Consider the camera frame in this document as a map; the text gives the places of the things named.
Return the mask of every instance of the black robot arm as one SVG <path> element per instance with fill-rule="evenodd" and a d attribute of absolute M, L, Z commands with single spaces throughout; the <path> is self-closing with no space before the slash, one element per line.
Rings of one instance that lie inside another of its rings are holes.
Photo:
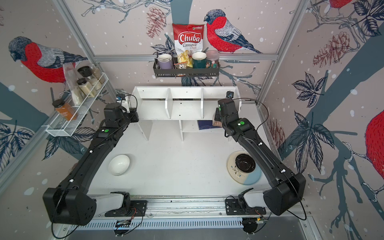
<path fill-rule="evenodd" d="M 247 150 L 272 187 L 263 192 L 266 205 L 274 214 L 281 215 L 302 199 L 304 176 L 294 174 L 271 152 L 248 119 L 239 118 L 232 99 L 219 100 L 218 105 L 225 132 Z"/>
<path fill-rule="evenodd" d="M 56 188 L 48 188 L 43 194 L 52 223 L 86 225 L 93 218 L 96 202 L 87 196 L 91 181 L 129 123 L 138 122 L 136 109 L 127 113 L 119 103 L 107 104 L 104 115 L 105 126 L 96 131 L 77 166 Z"/>

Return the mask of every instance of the green mug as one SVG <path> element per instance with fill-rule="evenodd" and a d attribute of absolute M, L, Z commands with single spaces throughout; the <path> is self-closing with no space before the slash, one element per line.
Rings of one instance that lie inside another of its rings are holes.
<path fill-rule="evenodd" d="M 207 55 L 203 52 L 196 52 L 192 54 L 193 68 L 211 68 L 212 61 L 207 59 Z"/>

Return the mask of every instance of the metal basket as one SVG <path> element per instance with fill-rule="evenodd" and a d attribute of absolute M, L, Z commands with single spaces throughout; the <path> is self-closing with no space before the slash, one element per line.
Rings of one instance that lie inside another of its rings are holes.
<path fill-rule="evenodd" d="M 57 137 L 70 137 L 75 132 L 76 128 L 80 125 L 80 123 L 83 121 L 85 115 L 87 114 L 89 108 L 93 104 L 93 102 L 96 100 L 96 98 L 99 96 L 100 92 L 103 90 L 105 84 L 108 82 L 108 77 L 105 73 L 101 75 L 98 81 L 100 81 L 101 78 L 105 79 L 105 82 L 103 83 L 102 87 L 97 90 L 97 95 L 94 98 L 89 98 L 88 95 L 84 99 L 84 101 L 80 104 L 80 106 L 74 106 L 72 98 L 70 97 L 70 100 L 67 102 L 69 105 L 71 105 L 74 109 L 76 109 L 75 114 L 71 118 L 71 120 L 65 119 L 62 115 L 57 114 L 57 116 L 54 118 L 54 120 L 49 124 L 47 129 L 45 130 L 50 135 Z"/>

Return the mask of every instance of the bird illustration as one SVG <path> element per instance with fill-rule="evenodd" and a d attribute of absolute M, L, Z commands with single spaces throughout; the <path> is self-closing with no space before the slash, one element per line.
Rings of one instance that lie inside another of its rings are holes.
<path fill-rule="evenodd" d="M 8 46 L 14 61 L 20 60 L 36 77 L 50 83 L 65 83 L 63 64 L 87 60 L 80 55 L 67 53 L 59 48 L 50 48 L 18 36 Z"/>
<path fill-rule="evenodd" d="M 239 29 L 229 22 L 223 10 L 210 10 L 204 21 L 207 22 L 208 41 L 219 52 L 233 53 L 239 49 L 248 49 L 261 53 L 244 38 Z"/>
<path fill-rule="evenodd" d="M 351 157 L 347 159 L 348 162 L 352 161 L 353 155 L 357 155 L 364 159 L 367 159 L 372 163 L 373 167 L 384 179 L 384 111 L 379 113 L 376 117 L 372 118 L 365 131 L 365 145 L 367 148 L 366 154 L 358 154 L 352 150 L 352 146 L 348 142 L 343 142 L 351 151 Z M 374 199 L 370 199 L 372 202 L 377 202 L 377 194 L 384 190 L 384 185 L 378 190 L 373 190 L 367 183 L 363 182 L 372 191 Z"/>
<path fill-rule="evenodd" d="M 339 15 L 337 15 L 336 17 L 339 17 L 339 16 L 344 16 L 343 13 L 340 13 L 340 8 L 344 7 L 345 5 L 347 5 L 348 3 L 350 3 L 352 0 L 321 0 L 320 2 L 317 2 L 315 4 L 313 4 L 314 6 L 322 3 L 322 2 L 327 2 L 331 8 L 337 8 L 338 11 L 339 11 Z"/>

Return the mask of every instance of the ventilation grille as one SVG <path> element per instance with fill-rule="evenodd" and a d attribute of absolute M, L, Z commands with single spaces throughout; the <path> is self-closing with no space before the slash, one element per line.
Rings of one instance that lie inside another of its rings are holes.
<path fill-rule="evenodd" d="M 115 230 L 118 219 L 92 220 L 85 226 L 79 226 L 77 230 Z M 128 226 L 119 227 L 119 230 L 131 229 L 141 222 L 136 217 L 133 223 Z M 188 228 L 242 228 L 241 218 L 179 218 L 179 219 L 144 219 L 136 229 L 188 229 Z"/>

